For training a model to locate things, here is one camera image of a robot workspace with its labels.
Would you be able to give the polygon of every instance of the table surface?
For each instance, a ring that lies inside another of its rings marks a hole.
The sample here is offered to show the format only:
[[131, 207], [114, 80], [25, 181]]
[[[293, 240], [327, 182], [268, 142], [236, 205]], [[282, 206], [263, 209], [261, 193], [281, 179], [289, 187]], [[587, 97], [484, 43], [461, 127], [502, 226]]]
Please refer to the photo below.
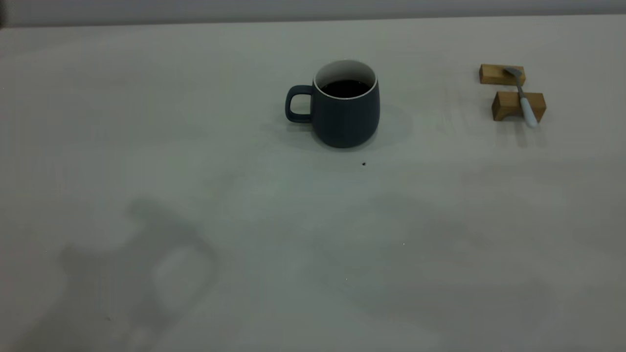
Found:
[[[0, 31], [0, 350], [626, 349], [624, 33], [626, 16]], [[352, 150], [284, 116], [338, 58], [381, 85]], [[525, 67], [538, 129], [491, 119], [515, 88], [479, 84], [482, 63]]]

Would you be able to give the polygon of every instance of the coffee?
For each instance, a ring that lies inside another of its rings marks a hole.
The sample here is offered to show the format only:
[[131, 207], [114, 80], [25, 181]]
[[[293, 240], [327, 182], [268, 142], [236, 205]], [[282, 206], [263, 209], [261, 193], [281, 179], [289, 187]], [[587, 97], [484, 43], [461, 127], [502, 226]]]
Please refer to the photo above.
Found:
[[363, 95], [370, 90], [370, 86], [363, 82], [345, 80], [329, 83], [322, 87], [322, 91], [330, 96], [337, 98], [354, 98]]

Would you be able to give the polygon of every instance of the spoon handle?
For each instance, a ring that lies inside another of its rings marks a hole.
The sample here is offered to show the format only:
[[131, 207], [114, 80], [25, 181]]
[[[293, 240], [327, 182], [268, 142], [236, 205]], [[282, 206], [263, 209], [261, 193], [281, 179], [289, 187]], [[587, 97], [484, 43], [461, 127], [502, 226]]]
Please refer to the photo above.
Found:
[[533, 108], [530, 106], [528, 99], [526, 97], [520, 99], [521, 109], [524, 111], [524, 119], [526, 119], [526, 124], [530, 128], [537, 127], [537, 119], [535, 118], [535, 113], [533, 112]]

